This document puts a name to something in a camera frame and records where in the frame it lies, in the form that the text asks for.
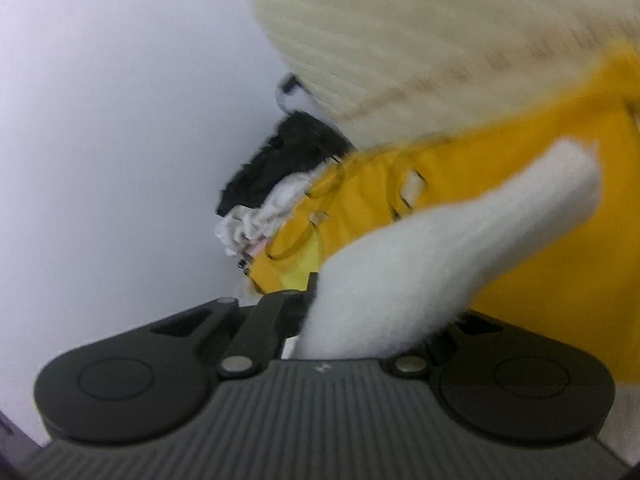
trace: white sock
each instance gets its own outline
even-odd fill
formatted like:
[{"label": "white sock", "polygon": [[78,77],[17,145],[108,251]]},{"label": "white sock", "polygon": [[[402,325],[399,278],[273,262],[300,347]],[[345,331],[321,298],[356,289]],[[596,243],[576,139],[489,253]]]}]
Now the white sock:
[{"label": "white sock", "polygon": [[389,357],[449,324],[473,295],[588,219],[596,156],[563,139],[477,200],[424,210],[329,258],[293,358]]}]

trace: light yellow cloth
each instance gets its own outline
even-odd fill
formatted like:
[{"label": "light yellow cloth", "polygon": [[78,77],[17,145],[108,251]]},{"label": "light yellow cloth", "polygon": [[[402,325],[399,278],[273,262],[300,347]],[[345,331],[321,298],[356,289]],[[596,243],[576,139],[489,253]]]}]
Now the light yellow cloth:
[{"label": "light yellow cloth", "polygon": [[284,288],[284,281],[293,284],[283,276],[298,276],[298,288],[305,288],[308,272],[341,247],[411,213],[399,193],[411,171],[426,183],[414,208],[459,202],[498,186],[559,137],[575,137],[593,145],[602,164],[596,214],[487,285],[472,307],[590,352],[617,381],[640,381],[640,138],[632,115],[637,102],[640,59],[623,45],[587,83],[542,110],[449,142],[356,153],[331,168],[296,207],[254,261],[251,277],[265,292]]}]

